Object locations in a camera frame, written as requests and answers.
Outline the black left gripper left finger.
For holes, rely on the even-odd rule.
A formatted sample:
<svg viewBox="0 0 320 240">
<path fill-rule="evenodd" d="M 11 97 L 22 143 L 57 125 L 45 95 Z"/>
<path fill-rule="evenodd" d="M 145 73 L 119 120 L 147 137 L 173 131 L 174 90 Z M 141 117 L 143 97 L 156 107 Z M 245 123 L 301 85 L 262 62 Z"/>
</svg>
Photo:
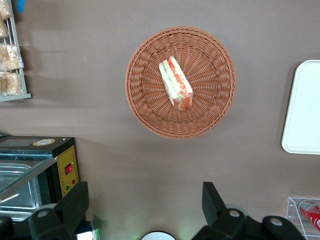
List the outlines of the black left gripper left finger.
<svg viewBox="0 0 320 240">
<path fill-rule="evenodd" d="M 53 208 L 41 208 L 28 218 L 31 238 L 72 240 L 88 208 L 88 183 L 79 181 Z"/>
</svg>

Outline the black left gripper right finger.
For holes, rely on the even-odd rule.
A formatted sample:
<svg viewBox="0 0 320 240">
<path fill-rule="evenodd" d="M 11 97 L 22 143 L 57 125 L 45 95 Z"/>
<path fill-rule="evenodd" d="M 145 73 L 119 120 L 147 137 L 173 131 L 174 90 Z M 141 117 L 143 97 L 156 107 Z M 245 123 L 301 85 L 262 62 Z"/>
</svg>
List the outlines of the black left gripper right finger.
<svg viewBox="0 0 320 240">
<path fill-rule="evenodd" d="M 207 225 L 194 240 L 254 240 L 256 231 L 252 221 L 239 209 L 226 207 L 215 185 L 202 185 L 202 211 Z"/>
</svg>

